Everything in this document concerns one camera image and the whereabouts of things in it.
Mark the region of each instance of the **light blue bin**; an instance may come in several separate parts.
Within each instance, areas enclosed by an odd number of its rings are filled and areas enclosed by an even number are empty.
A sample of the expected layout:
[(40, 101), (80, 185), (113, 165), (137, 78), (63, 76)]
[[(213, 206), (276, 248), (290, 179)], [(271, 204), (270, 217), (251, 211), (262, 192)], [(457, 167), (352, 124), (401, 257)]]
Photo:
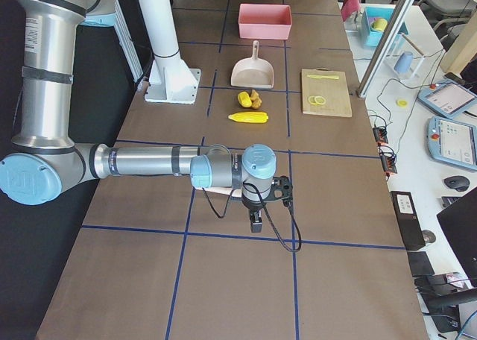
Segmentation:
[[(385, 18), (389, 22), (393, 12), (393, 8), (366, 7), (364, 9), (364, 13), (361, 18), (361, 41), (364, 46), (376, 47), (379, 44), (383, 33), (379, 31), (373, 31), (371, 29), (371, 23), (373, 23), (374, 19), (376, 18)], [(401, 25), (399, 33), (408, 34), (408, 29), (405, 26), (405, 23)]]

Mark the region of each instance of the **black mouse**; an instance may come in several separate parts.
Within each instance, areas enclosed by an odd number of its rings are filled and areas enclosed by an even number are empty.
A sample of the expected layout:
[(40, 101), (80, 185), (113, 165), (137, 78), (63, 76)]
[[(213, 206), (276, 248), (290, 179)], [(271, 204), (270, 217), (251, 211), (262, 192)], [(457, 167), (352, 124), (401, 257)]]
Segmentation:
[(450, 189), (458, 192), (466, 191), (469, 188), (470, 181), (465, 176), (451, 176), (444, 179), (444, 183)]

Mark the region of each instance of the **pink bin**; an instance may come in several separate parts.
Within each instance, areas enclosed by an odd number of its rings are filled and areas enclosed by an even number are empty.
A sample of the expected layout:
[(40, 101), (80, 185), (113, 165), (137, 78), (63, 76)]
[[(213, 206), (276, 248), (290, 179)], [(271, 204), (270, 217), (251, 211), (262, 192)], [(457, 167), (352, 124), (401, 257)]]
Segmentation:
[(238, 30), (241, 38), (287, 40), (291, 10), (286, 4), (240, 4)]

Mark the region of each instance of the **dustpan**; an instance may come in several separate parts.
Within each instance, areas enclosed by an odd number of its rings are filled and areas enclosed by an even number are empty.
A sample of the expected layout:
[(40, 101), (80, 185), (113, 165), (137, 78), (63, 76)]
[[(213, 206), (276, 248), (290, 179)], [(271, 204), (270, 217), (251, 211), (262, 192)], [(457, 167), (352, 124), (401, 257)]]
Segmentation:
[(239, 60), (232, 70), (232, 86), (254, 89), (271, 89), (274, 87), (274, 68), (259, 58), (259, 41), (253, 41), (252, 57)]

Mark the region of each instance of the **blue cable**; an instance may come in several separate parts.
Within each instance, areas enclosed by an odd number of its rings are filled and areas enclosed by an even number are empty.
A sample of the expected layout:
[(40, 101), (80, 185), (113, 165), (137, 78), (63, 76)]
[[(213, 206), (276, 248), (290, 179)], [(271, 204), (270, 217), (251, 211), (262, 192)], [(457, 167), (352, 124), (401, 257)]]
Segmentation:
[(461, 331), (458, 332), (457, 336), (455, 337), (455, 340), (458, 340), (461, 335), (464, 333), (464, 330), (466, 328), (466, 326), (470, 323), (470, 321), (473, 319), (474, 316), (477, 315), (477, 310), (475, 312), (473, 312), (469, 318), (467, 318), (467, 320), (465, 321), (464, 325), (462, 326), (461, 328)]

